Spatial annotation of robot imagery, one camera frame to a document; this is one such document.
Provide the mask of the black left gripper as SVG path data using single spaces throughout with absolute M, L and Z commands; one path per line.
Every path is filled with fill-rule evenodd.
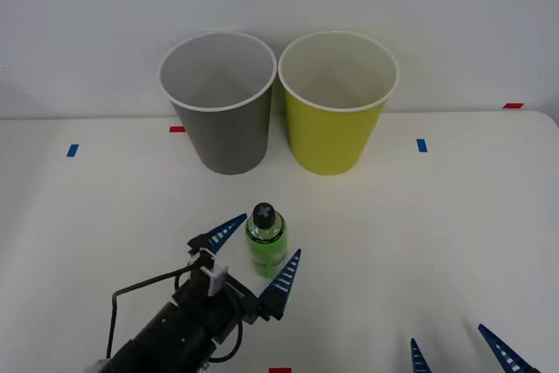
M 216 254 L 246 221 L 236 216 L 188 242 L 190 261 L 175 275 L 172 294 L 172 342 L 175 346 L 221 344 L 234 328 L 257 317 L 280 320 L 293 287 L 301 257 L 298 249 L 258 297 L 216 262 Z

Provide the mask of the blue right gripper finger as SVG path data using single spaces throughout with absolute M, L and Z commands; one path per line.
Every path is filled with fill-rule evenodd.
M 411 362 L 414 373 L 428 373 L 428 363 L 414 338 L 411 339 Z
M 478 330 L 505 373 L 540 373 L 483 324 Z

